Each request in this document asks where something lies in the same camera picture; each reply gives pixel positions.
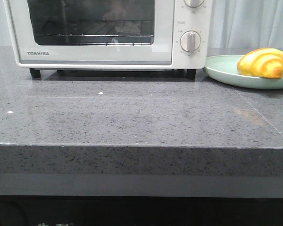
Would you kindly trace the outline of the glass oven door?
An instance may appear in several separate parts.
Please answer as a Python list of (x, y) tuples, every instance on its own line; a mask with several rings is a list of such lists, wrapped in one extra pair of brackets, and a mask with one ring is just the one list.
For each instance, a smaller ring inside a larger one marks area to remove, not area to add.
[[(28, 64), (169, 65), (172, 61), (173, 0), (8, 0), (18, 62)], [(46, 46), (33, 31), (49, 19), (67, 21), (153, 21), (151, 45)]]

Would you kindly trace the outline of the yellow striped bread roll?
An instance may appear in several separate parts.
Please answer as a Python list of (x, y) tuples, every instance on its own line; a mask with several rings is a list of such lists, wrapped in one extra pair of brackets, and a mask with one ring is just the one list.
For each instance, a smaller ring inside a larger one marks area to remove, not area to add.
[(283, 51), (259, 48), (245, 54), (237, 63), (241, 75), (268, 79), (283, 78)]

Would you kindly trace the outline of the white Toshiba toaster oven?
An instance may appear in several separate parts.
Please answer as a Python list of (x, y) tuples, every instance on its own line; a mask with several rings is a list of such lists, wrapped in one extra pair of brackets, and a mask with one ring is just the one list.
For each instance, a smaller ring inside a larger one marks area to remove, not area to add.
[[(205, 0), (197, 8), (188, 7), (184, 0), (174, 0), (174, 22), (173, 22), (173, 44), (172, 61), (169, 65), (83, 65), (83, 64), (60, 64), (60, 65), (41, 65), (28, 64), (23, 65), (18, 62), (18, 55), (15, 51), (15, 38), (11, 28), (10, 16), (6, 10), (6, 1), (4, 1), (5, 12), (7, 15), (8, 26), (11, 35), (12, 47), (14, 51), (16, 64), (20, 67), (29, 68), (33, 78), (39, 78), (41, 70), (120, 70), (120, 71), (164, 71), (164, 70), (182, 70), (186, 71), (189, 79), (194, 79), (196, 70), (205, 65), (208, 49), (208, 35), (211, 21), (212, 1)], [(181, 48), (180, 38), (187, 31), (196, 31), (201, 37), (200, 47), (193, 53), (186, 52)]]

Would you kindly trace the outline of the lower timer knob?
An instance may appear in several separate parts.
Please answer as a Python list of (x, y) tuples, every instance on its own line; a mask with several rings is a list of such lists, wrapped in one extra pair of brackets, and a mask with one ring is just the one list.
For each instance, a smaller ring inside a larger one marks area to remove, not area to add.
[(187, 31), (180, 38), (181, 48), (186, 52), (195, 52), (200, 47), (200, 43), (201, 37), (196, 31)]

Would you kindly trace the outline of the light green plate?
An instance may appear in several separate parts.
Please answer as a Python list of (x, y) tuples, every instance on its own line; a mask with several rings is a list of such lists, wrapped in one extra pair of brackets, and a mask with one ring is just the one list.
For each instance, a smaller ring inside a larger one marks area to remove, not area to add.
[(250, 89), (283, 89), (282, 79), (267, 79), (240, 75), (237, 63), (242, 55), (209, 56), (203, 71), (212, 79), (243, 88)]

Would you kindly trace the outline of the upper temperature knob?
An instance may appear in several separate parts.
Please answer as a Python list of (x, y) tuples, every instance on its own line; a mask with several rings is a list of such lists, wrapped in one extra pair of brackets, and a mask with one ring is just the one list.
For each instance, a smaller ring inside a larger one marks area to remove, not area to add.
[(191, 8), (197, 8), (202, 5), (204, 0), (184, 0), (185, 4)]

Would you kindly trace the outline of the white curtain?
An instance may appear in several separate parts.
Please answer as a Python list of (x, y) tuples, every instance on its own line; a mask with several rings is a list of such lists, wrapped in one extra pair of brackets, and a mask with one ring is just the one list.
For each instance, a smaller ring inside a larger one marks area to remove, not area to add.
[(283, 48), (283, 0), (215, 0), (209, 48)]

